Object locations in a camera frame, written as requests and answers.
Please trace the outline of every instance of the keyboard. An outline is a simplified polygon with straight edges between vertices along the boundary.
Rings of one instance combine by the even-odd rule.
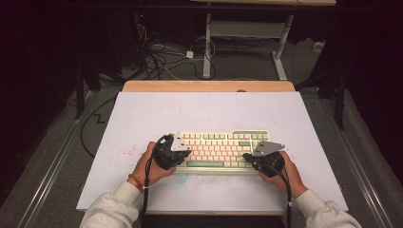
[[[177,166],[177,173],[256,174],[244,153],[252,153],[261,141],[270,141],[266,130],[233,132],[181,132],[192,152]]]

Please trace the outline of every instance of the floor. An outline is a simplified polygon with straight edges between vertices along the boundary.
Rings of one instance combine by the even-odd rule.
[[[271,51],[276,50],[277,41],[215,42],[213,80],[278,79],[271,61]],[[319,56],[313,51],[314,43],[307,39],[296,45],[287,43],[285,47],[281,61],[288,80],[294,85],[309,78]],[[197,60],[202,58],[200,48],[194,46],[194,60],[182,60],[188,47],[175,43],[160,42],[153,49],[154,55],[159,57],[157,62],[163,65],[161,74],[153,71],[155,64],[151,59],[149,69],[135,80],[198,80],[201,77],[202,61]],[[135,70],[126,66],[124,76]],[[113,108],[110,100],[122,89],[122,85],[105,75],[100,75],[100,82],[100,91],[86,89],[86,110],[80,120],[74,119],[76,99],[75,94],[71,94],[66,108],[48,127],[46,136],[0,209],[0,227],[79,226],[84,212],[75,210],[75,206],[92,165],[91,155],[96,154],[106,129]],[[300,93],[339,181],[349,213],[363,227],[401,227],[402,186],[357,113],[349,92],[346,92],[343,115],[345,130],[341,131],[333,119],[334,100],[320,100],[316,91],[315,87],[308,87]],[[293,227],[304,227],[304,217],[299,210],[293,212]]]

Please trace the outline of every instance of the desk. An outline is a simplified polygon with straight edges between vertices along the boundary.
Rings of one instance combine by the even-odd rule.
[[[205,2],[209,5],[215,3],[230,4],[261,4],[261,5],[291,5],[291,6],[334,6],[336,0],[193,0]],[[262,22],[234,22],[234,21],[213,21],[211,13],[207,13],[205,32],[205,54],[203,64],[203,75],[205,79],[210,78],[211,62],[211,36],[234,36],[234,37],[259,37],[279,38],[278,50],[273,51],[273,61],[280,80],[287,80],[284,68],[281,63],[281,53],[284,49],[287,36],[293,22],[294,15],[288,15],[284,23],[262,23]]]
[[[207,88],[214,92],[205,92]],[[251,92],[232,92],[239,89]],[[228,115],[235,109],[236,114]],[[132,171],[148,141],[169,131],[229,131],[235,127],[269,130],[274,142],[286,145],[305,183],[324,200],[334,200],[347,210],[299,93],[289,82],[239,81],[126,83],[77,209],[86,210],[99,195],[114,191]],[[174,174],[152,185],[149,194],[148,214],[283,215],[286,206],[285,196],[258,175]]]

